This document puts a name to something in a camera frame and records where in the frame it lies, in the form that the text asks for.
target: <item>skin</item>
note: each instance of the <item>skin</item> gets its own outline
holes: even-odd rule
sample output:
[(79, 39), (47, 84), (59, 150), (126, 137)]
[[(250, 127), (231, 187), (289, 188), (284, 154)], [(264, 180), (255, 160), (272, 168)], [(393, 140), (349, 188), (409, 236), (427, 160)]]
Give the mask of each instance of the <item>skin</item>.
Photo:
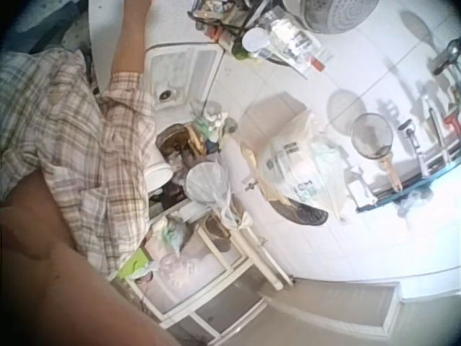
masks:
[[(143, 71), (150, 6), (125, 0), (112, 73)], [(41, 170), (19, 182), (2, 207), (1, 307), (21, 335), (40, 345), (178, 345), (76, 252)]]

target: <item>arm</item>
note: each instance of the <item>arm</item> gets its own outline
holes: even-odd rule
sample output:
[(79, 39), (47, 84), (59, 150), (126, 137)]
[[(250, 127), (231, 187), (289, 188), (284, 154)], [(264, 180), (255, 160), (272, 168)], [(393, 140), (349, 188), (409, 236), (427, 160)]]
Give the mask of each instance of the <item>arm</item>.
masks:
[(144, 71), (146, 17), (151, 0), (125, 0), (122, 34), (112, 62), (112, 74)]

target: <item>tap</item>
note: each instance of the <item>tap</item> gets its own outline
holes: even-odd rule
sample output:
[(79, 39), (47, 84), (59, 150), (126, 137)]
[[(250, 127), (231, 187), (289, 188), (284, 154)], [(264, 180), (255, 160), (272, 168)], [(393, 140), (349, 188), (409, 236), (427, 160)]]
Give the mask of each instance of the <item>tap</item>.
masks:
[(461, 56), (461, 37), (448, 43), (448, 46), (432, 62), (431, 72), (433, 75), (440, 75), (448, 66), (455, 65)]

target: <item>white plastic bag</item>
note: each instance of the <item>white plastic bag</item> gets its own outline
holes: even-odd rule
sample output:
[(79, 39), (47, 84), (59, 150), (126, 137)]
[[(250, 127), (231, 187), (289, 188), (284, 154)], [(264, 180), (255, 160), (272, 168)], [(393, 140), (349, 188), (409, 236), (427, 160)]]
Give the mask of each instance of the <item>white plastic bag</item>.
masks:
[(343, 165), (337, 146), (319, 133), (308, 111), (273, 137), (258, 169), (285, 196), (328, 211), (341, 219), (347, 201)]

